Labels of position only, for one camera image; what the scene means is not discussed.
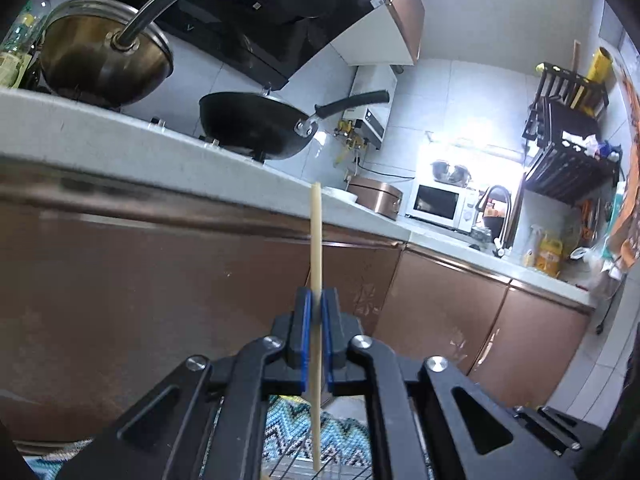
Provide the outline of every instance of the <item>wooden chopstick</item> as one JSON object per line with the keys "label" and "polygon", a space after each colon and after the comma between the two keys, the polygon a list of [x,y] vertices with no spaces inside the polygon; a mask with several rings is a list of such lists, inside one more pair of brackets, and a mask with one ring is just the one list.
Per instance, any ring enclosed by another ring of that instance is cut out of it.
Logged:
{"label": "wooden chopstick", "polygon": [[320,402],[322,394],[322,191],[320,183],[311,187],[311,338],[309,358],[309,401],[311,402],[311,443],[314,470],[320,469]]}

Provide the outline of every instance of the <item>microwave door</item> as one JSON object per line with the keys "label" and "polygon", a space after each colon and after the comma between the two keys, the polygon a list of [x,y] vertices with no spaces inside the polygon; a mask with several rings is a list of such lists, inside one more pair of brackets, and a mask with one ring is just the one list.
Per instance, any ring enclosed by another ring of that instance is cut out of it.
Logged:
{"label": "microwave door", "polygon": [[417,186],[412,213],[418,218],[455,228],[460,222],[463,202],[460,192]]}

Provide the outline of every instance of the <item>sticker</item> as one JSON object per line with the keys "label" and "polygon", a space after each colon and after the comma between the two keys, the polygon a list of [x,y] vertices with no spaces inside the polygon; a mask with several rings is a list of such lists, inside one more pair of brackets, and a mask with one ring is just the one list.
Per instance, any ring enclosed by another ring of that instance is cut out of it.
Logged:
{"label": "sticker", "polygon": [[385,0],[372,0],[371,1],[371,5],[373,6],[374,9],[377,9],[380,5],[384,5],[385,4]]}

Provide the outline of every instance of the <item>plastic bottle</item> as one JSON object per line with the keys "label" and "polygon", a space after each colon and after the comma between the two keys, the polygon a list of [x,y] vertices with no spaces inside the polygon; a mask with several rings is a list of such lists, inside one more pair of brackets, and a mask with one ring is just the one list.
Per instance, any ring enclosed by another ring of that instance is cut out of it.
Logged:
{"label": "plastic bottle", "polygon": [[552,278],[556,278],[560,273],[561,257],[562,242],[545,235],[540,242],[540,250],[536,258],[536,268]]}
{"label": "plastic bottle", "polygon": [[20,69],[30,62],[30,50],[50,12],[50,0],[36,0],[28,2],[15,19],[0,44],[0,86],[10,88],[18,82]]}
{"label": "plastic bottle", "polygon": [[542,237],[545,235],[544,228],[539,225],[533,224],[530,229],[531,232],[527,239],[527,245],[525,246],[522,254],[522,265],[524,267],[533,267],[536,264],[540,242],[542,241]]}

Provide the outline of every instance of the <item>black faucet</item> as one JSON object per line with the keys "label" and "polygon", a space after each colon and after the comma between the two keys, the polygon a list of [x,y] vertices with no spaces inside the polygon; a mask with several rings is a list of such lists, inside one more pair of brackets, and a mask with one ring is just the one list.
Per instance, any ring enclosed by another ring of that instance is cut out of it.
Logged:
{"label": "black faucet", "polygon": [[489,200],[489,195],[491,195],[491,193],[494,190],[499,190],[503,193],[504,198],[506,199],[507,202],[507,213],[504,216],[504,222],[502,224],[502,229],[500,229],[500,236],[498,238],[494,239],[494,244],[495,244],[495,249],[494,249],[494,255],[497,256],[498,258],[501,258],[504,256],[504,235],[507,232],[507,226],[509,224],[509,219],[511,218],[511,193],[509,193],[509,190],[507,188],[505,188],[504,186],[490,186],[485,194],[482,196],[482,198],[478,201],[478,203],[476,204],[476,210],[484,213],[484,210],[486,209],[486,203]]}

